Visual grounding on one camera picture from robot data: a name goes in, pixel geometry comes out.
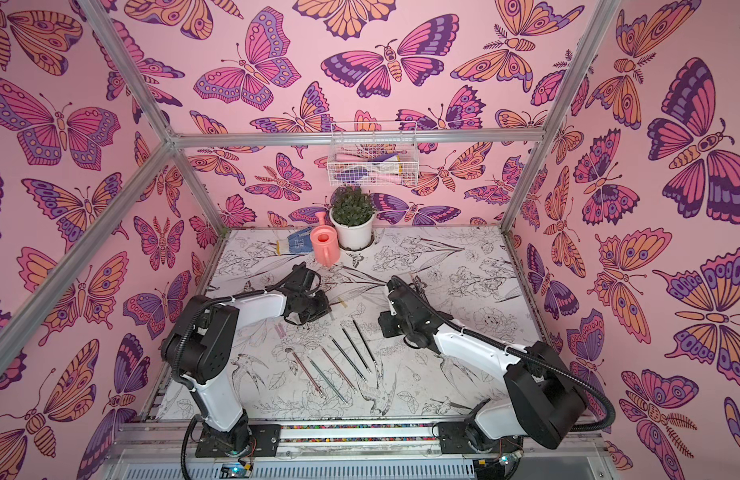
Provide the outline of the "blue pencil with clear cap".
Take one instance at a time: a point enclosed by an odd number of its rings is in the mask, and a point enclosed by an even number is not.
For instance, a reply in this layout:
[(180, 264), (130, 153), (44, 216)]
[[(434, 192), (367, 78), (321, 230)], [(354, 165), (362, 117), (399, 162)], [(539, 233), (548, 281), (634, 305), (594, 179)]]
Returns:
[(348, 353), (345, 351), (345, 349), (338, 343), (338, 341), (330, 336), (330, 341), (335, 346), (335, 348), (338, 350), (340, 355), (348, 362), (348, 364), (351, 366), (351, 368), (357, 373), (357, 375), (362, 380), (367, 380), (366, 376), (361, 372), (357, 364), (352, 360), (352, 358), (348, 355)]

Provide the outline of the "dark pencil with clear cap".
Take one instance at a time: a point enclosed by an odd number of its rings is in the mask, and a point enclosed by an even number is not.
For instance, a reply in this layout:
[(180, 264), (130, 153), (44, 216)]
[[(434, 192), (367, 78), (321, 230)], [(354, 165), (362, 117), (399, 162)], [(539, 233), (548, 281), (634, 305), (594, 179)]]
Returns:
[(373, 354), (372, 350), (370, 349), (370, 346), (369, 346), (369, 343), (367, 341), (367, 338), (364, 335), (363, 331), (361, 330), (358, 322), (356, 320), (352, 320), (352, 323), (353, 323), (355, 329), (357, 330), (357, 333), (358, 333), (358, 335), (359, 335), (359, 337), (360, 337), (360, 339), (361, 339), (361, 341), (362, 341), (362, 343), (363, 343), (366, 351), (368, 352), (368, 355), (370, 356), (372, 362), (373, 363), (377, 363), (377, 360), (375, 358), (375, 355)]

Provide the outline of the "red pencil with clear cap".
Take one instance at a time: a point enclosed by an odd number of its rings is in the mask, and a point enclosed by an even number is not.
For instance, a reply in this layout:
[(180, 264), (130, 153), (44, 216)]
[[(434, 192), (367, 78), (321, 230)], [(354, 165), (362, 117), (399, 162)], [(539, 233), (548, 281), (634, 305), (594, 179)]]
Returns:
[(340, 365), (337, 363), (337, 361), (333, 358), (333, 356), (327, 351), (327, 349), (323, 346), (320, 346), (320, 350), (325, 355), (325, 357), (328, 359), (328, 361), (332, 364), (336, 372), (341, 376), (341, 378), (344, 380), (344, 382), (354, 391), (358, 391), (355, 384), (350, 380), (348, 375), (344, 372), (344, 370), (340, 367)]

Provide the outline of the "green pencil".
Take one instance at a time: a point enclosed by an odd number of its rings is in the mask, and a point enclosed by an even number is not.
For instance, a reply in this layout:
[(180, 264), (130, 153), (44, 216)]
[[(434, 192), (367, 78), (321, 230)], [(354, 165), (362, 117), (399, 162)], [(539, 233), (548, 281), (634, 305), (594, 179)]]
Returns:
[(344, 404), (349, 404), (349, 397), (345, 389), (341, 386), (339, 381), (335, 381), (328, 372), (319, 366), (311, 357), (308, 358), (311, 366), (316, 370), (322, 381), (328, 386), (328, 388), (334, 393), (334, 395)]

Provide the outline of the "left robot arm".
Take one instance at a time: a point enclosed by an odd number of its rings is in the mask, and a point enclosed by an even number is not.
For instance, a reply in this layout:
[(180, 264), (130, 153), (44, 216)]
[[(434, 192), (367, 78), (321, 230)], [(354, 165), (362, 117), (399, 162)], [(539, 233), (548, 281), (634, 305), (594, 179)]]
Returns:
[(260, 290), (217, 298), (197, 295), (188, 301), (163, 341), (161, 357), (172, 379), (187, 388), (205, 431), (224, 455), (246, 452), (252, 437), (229, 378), (237, 328), (272, 318), (303, 326), (330, 312), (320, 274), (304, 262)]

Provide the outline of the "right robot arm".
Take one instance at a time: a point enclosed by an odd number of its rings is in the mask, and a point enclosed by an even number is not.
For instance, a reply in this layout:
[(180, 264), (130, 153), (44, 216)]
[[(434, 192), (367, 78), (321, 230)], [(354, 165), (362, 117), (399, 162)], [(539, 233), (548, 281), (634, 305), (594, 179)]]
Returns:
[(556, 449), (571, 432), (613, 425), (616, 409), (593, 384), (576, 377), (550, 345), (510, 344), (470, 329), (435, 309), (422, 289), (398, 276), (386, 283), (389, 307), (378, 323), (386, 338), (453, 357), (499, 381), (504, 401), (486, 399), (464, 421), (470, 447), (486, 452), (510, 437), (529, 437)]

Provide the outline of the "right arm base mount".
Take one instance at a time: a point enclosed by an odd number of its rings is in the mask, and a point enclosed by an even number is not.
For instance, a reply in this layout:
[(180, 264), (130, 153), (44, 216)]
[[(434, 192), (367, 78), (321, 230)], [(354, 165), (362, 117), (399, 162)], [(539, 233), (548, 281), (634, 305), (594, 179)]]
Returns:
[(432, 432), (444, 454), (506, 454), (523, 448), (521, 437), (491, 439), (466, 421), (437, 422)]

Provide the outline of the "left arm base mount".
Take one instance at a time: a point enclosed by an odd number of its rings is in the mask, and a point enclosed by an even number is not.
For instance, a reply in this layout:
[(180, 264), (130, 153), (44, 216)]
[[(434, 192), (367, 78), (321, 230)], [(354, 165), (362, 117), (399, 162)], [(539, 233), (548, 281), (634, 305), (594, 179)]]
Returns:
[(275, 457), (280, 443), (279, 424), (249, 424), (220, 432), (204, 425), (196, 447), (197, 458)]

